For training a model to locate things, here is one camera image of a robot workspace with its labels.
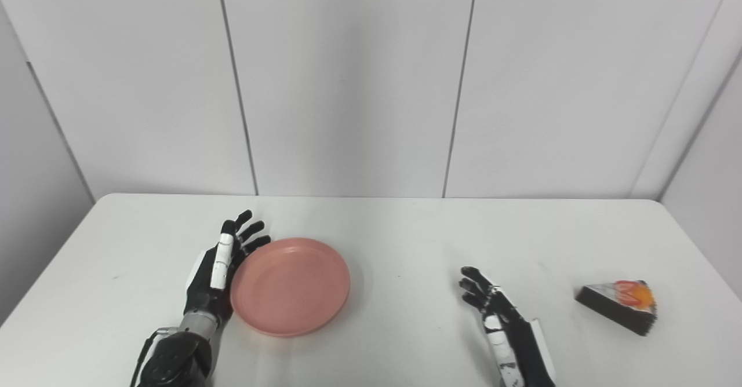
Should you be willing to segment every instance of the toy cake slice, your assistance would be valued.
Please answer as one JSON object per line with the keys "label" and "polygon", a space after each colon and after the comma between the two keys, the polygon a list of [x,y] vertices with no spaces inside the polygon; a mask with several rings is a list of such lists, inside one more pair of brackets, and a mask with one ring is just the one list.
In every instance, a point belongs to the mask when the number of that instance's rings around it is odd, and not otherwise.
{"label": "toy cake slice", "polygon": [[641,280],[586,285],[575,300],[643,337],[657,320],[654,296]]}

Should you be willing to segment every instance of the cable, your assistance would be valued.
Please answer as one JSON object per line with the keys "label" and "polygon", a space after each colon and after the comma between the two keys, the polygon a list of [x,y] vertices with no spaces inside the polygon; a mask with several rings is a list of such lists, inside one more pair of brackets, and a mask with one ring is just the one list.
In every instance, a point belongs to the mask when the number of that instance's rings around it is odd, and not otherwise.
{"label": "cable", "polygon": [[137,377],[139,376],[141,364],[143,363],[145,357],[147,356],[147,353],[149,352],[149,348],[152,347],[152,342],[154,342],[154,338],[159,335],[160,329],[157,329],[156,331],[152,332],[150,337],[144,341],[144,345],[141,346],[141,352],[140,357],[137,360],[137,368],[134,369],[134,374],[132,376],[132,384],[130,384],[130,387],[134,387],[137,384]]}

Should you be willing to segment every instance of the robotic forearm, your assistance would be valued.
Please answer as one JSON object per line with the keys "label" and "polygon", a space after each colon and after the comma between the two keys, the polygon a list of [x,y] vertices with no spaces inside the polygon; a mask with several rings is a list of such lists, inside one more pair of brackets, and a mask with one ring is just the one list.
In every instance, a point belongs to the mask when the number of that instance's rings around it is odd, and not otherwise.
{"label": "robotic forearm", "polygon": [[473,266],[461,269],[462,298],[482,314],[482,326],[506,387],[554,387],[554,366],[537,319],[526,321],[503,290]]}
{"label": "robotic forearm", "polygon": [[[225,221],[219,243],[205,251],[193,274],[183,310],[183,320],[177,328],[160,328],[147,339],[137,369],[132,377],[132,387],[204,387],[214,368],[212,340],[217,330],[231,317],[230,285],[234,271],[247,255],[270,242],[269,236],[248,242],[265,228],[257,221],[242,233],[242,228],[252,218],[252,212],[243,212],[234,221]],[[156,337],[151,358],[141,369],[141,363]]]}

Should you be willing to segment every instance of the pink plate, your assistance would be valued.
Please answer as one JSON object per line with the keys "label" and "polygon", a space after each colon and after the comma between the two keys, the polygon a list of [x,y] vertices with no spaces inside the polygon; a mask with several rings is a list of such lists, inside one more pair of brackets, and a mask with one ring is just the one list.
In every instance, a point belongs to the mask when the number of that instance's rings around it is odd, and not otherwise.
{"label": "pink plate", "polygon": [[331,247],[314,239],[281,239],[258,248],[239,267],[231,304],[256,331],[297,337],[334,318],[349,289],[348,266]]}

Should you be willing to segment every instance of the white table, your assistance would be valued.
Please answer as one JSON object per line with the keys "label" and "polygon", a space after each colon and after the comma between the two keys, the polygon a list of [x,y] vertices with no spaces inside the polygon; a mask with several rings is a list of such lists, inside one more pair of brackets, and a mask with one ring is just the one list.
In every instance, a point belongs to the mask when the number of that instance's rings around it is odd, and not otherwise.
{"label": "white table", "polygon": [[[742,385],[742,302],[655,202],[120,194],[95,205],[0,328],[2,384],[128,385],[143,339],[180,321],[197,253],[248,207],[275,239],[336,248],[351,294],[305,337],[231,319],[215,387],[493,385],[479,316],[459,299],[462,265],[541,318],[561,387]],[[648,337],[573,300],[615,279],[654,290]]]}

